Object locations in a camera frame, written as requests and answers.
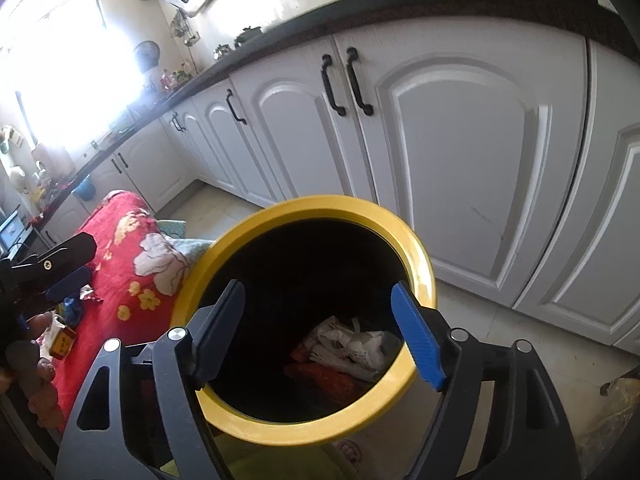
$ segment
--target kitchen counter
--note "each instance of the kitchen counter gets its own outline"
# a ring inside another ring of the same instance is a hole
[[[78,171],[43,213],[38,227],[46,224],[71,191],[136,132],[242,66],[341,30],[423,16],[495,16],[539,23],[580,34],[640,64],[640,51],[622,19],[593,0],[341,0],[257,36],[158,104]]]

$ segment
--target plastic bag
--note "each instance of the plastic bag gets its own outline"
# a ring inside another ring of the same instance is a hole
[[[337,317],[329,317],[300,342],[291,357],[299,363],[311,360],[364,381],[375,381],[389,367],[402,342],[382,330],[361,332],[358,319],[351,321],[353,330]]]
[[[587,478],[618,441],[640,403],[640,380],[619,378],[610,383],[609,397],[597,423],[576,439],[582,478]]]
[[[284,373],[294,380],[312,383],[339,408],[355,402],[366,391],[366,386],[356,379],[318,363],[290,364],[284,367]]]

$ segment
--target light blue cloth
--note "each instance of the light blue cloth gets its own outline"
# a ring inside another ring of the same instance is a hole
[[[176,251],[183,254],[193,267],[201,259],[202,255],[211,247],[211,240],[198,240],[197,238],[167,238],[167,241]]]
[[[186,225],[184,220],[158,220],[160,232],[171,238],[184,238]]]

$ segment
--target bottle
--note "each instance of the bottle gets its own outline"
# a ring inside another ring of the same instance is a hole
[[[51,177],[49,176],[49,171],[47,171],[47,168],[44,166],[44,164],[40,160],[36,160],[36,168],[38,169],[36,173],[38,174],[40,185],[44,189],[47,189],[51,184]]]
[[[189,75],[183,69],[178,70],[176,77],[178,78],[178,83],[180,84],[184,84],[190,79]]]
[[[169,71],[167,69],[162,71],[162,75],[160,76],[160,86],[164,92],[169,92],[171,90],[171,78],[169,77]]]
[[[184,73],[189,77],[189,79],[193,77],[193,66],[191,66],[191,63],[189,63],[188,60],[184,61],[184,63],[182,64],[182,69],[184,70]]]

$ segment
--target blue gripper pad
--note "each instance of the blue gripper pad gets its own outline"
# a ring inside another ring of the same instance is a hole
[[[400,283],[391,289],[391,311],[420,377],[440,391],[447,379],[440,362],[440,346],[418,312],[414,298]]]

